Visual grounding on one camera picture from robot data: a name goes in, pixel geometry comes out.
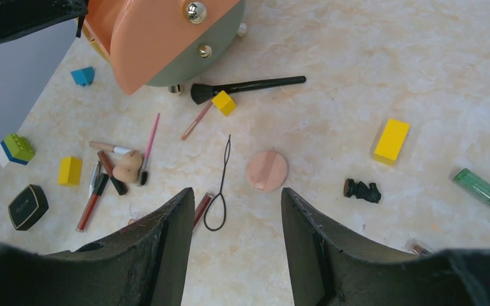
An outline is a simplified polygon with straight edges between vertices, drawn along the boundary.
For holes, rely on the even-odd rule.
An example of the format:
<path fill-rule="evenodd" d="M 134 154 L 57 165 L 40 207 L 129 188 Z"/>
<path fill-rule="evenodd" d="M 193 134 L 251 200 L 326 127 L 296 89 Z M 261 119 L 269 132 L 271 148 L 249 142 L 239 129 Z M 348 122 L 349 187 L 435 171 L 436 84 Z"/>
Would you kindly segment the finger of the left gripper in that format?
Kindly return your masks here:
<path fill-rule="evenodd" d="M 0 44 L 88 14 L 83 0 L 0 0 Z"/>

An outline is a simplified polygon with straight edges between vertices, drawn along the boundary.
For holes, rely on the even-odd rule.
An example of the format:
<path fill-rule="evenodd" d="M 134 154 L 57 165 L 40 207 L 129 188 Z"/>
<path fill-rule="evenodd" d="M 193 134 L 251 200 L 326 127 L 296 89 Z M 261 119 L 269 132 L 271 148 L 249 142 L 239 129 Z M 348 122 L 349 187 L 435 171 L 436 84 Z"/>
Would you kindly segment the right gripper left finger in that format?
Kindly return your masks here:
<path fill-rule="evenodd" d="M 187 187 L 74 252 L 40 255 L 0 244 L 0 305 L 180 305 L 194 214 Z"/>

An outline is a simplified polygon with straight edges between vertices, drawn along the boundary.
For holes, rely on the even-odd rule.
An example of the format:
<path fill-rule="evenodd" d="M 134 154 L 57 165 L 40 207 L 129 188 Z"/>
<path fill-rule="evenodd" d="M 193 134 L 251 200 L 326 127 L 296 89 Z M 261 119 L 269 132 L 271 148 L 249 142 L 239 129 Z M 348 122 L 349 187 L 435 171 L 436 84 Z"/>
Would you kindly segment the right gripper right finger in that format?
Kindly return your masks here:
<path fill-rule="evenodd" d="M 281 192 L 296 305 L 490 305 L 490 249 L 416 256 L 370 240 Z"/>

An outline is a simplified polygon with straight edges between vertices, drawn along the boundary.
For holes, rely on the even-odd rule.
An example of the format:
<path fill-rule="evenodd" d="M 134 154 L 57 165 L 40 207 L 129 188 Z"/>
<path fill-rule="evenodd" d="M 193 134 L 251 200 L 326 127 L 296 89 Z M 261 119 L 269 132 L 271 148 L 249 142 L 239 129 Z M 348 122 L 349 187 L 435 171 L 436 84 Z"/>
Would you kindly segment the cream round drawer organizer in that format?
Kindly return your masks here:
<path fill-rule="evenodd" d="M 236 38 L 245 1 L 89 1 L 84 25 L 123 93 L 170 87 L 213 65 Z"/>

